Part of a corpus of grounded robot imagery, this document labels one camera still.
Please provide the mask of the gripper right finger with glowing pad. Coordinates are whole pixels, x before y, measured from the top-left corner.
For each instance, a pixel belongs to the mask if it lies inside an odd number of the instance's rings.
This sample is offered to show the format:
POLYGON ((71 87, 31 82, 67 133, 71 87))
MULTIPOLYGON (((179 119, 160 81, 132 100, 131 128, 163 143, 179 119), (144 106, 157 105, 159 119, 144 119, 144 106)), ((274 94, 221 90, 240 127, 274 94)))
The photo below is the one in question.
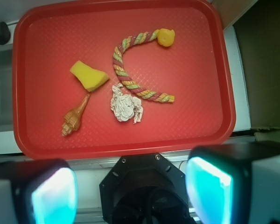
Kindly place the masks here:
POLYGON ((204 224, 280 224, 280 143, 197 146, 186 189, 204 224))

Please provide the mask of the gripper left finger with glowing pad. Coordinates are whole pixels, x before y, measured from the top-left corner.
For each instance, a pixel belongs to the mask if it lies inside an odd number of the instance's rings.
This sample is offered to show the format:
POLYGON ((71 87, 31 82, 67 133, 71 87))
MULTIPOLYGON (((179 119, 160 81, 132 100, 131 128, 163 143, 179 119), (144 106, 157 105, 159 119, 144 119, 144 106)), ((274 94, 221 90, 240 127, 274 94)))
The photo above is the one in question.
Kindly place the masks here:
POLYGON ((62 159, 0 163, 0 224, 72 224, 77 178, 62 159))

